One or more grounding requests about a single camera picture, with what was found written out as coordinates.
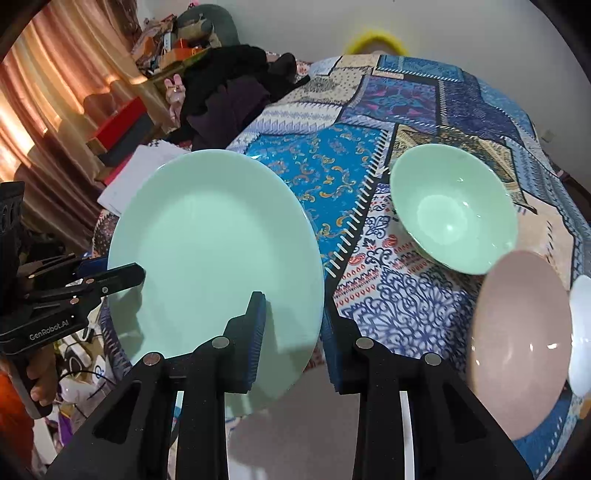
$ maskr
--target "cable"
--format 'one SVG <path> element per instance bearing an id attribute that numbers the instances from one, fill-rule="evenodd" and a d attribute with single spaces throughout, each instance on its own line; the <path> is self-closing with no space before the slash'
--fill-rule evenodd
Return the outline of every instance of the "cable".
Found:
<path id="1" fill-rule="evenodd" d="M 98 392 L 100 392 L 101 390 L 103 390 L 103 387 L 107 384 L 107 382 L 103 382 L 100 384 L 100 387 L 97 388 L 94 393 L 91 393 L 89 395 L 89 397 L 86 399 L 86 401 L 89 401 L 92 397 L 94 397 Z"/>
<path id="2" fill-rule="evenodd" d="M 77 375 L 77 374 L 92 374 L 92 375 L 96 375 L 99 378 L 103 378 L 104 380 L 106 380 L 107 382 L 109 382 L 114 387 L 117 385 L 110 378 L 107 378 L 104 375 L 98 374 L 97 372 L 93 372 L 92 370 L 78 370 L 77 372 L 65 372 L 65 373 L 63 373 L 63 374 L 61 374 L 59 376 L 59 378 L 57 379 L 57 381 L 59 382 L 62 378 L 66 378 L 68 375 Z"/>
<path id="3" fill-rule="evenodd" d="M 74 403 L 74 408 L 80 412 L 80 415 L 84 417 L 85 420 L 88 420 L 88 417 L 84 415 L 84 412 Z"/>

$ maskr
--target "patterned bedspread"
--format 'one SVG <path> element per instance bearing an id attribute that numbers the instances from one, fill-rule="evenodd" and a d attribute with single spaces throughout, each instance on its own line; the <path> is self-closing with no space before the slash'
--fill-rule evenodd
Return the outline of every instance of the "patterned bedspread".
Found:
<path id="1" fill-rule="evenodd" d="M 310 76 L 228 148 L 267 165 L 300 199 L 336 309 L 363 335 L 403 355 L 437 352 L 465 370 L 482 277 L 424 259 L 402 228 L 388 172 L 415 145 L 445 143 L 480 158 L 513 198 L 518 247 L 545 256 L 566 289 L 591 274 L 591 229 L 528 115 L 501 92 L 452 65 L 379 54 L 323 60 Z M 101 235 L 95 247 L 104 253 L 110 237 Z M 581 403 L 565 385 L 544 423 L 515 442 L 536 478 L 556 462 Z"/>

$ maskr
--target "orange cloth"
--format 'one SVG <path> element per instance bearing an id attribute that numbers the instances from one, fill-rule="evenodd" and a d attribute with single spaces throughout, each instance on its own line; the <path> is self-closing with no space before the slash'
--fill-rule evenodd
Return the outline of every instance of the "orange cloth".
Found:
<path id="1" fill-rule="evenodd" d="M 24 462 L 31 466 L 33 420 L 27 414 L 7 375 L 0 372 L 0 436 Z"/>

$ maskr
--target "finger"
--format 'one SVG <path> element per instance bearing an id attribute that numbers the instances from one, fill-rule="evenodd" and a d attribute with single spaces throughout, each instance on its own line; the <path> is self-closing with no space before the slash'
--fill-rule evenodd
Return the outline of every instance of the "finger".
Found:
<path id="1" fill-rule="evenodd" d="M 57 372 L 54 368 L 48 369 L 31 389 L 31 398 L 38 401 L 42 407 L 53 402 L 57 392 Z"/>
<path id="2" fill-rule="evenodd" d="M 41 377 L 48 369 L 55 369 L 56 356 L 53 345 L 46 345 L 31 357 L 27 367 L 27 376 L 31 380 Z"/>

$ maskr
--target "white paper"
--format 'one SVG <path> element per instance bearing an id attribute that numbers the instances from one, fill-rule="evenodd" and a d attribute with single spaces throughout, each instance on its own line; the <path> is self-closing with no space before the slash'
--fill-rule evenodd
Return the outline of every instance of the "white paper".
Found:
<path id="1" fill-rule="evenodd" d="M 113 182 L 100 194 L 98 202 L 117 216 L 121 216 L 139 188 L 162 165 L 187 153 L 165 141 L 157 145 L 140 145 Z"/>

